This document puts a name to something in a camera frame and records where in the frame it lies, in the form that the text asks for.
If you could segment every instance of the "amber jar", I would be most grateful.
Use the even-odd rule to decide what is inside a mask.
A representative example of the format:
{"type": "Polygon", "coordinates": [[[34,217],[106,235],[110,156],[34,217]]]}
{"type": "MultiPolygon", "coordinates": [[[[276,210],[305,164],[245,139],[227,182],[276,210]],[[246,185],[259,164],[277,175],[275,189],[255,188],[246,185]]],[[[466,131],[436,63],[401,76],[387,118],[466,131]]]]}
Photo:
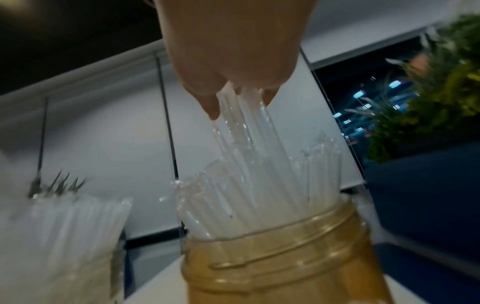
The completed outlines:
{"type": "Polygon", "coordinates": [[[393,303],[350,201],[241,238],[191,240],[181,271],[190,304],[393,303]]]}

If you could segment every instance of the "white tabletop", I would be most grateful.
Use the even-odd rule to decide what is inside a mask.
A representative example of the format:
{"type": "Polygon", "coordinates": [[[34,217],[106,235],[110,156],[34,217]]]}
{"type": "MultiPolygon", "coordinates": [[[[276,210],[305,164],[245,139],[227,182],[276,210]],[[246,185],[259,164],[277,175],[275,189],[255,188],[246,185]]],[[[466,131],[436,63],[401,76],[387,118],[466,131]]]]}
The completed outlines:
{"type": "MultiPolygon", "coordinates": [[[[183,257],[178,258],[150,282],[128,298],[126,304],[187,304],[186,284],[180,273],[183,257]]],[[[396,304],[427,304],[400,283],[385,275],[396,304]]]]}

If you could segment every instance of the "skin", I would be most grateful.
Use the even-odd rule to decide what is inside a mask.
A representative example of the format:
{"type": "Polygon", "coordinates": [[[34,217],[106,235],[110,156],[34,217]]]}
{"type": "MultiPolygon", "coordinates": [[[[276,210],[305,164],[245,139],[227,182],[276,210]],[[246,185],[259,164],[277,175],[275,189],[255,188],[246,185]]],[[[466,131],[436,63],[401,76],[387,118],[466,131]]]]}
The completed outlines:
{"type": "Polygon", "coordinates": [[[292,75],[317,0],[155,0],[166,51],[210,119],[227,81],[269,104],[292,75]]]}

